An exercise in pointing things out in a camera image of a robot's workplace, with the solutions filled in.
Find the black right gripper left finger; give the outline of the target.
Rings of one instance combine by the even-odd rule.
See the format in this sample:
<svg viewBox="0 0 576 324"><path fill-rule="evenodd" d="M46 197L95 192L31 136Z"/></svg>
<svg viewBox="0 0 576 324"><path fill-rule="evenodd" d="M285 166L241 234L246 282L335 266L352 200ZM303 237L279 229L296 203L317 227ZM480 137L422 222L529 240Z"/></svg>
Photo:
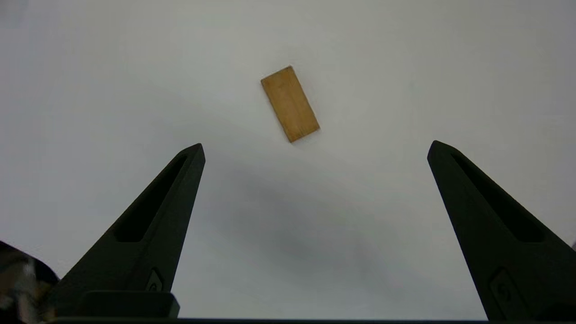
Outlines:
<svg viewBox="0 0 576 324"><path fill-rule="evenodd" d="M91 291L171 291L205 161L200 143L174 156L50 291L57 315Z"/></svg>

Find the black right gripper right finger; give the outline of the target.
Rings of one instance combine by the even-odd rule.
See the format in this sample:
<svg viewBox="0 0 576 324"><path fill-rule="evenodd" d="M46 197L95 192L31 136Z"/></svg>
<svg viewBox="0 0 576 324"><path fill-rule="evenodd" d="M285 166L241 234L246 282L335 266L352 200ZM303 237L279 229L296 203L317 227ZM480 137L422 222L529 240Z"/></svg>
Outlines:
<svg viewBox="0 0 576 324"><path fill-rule="evenodd" d="M487 318L574 323L572 247L453 146L427 161Z"/></svg>

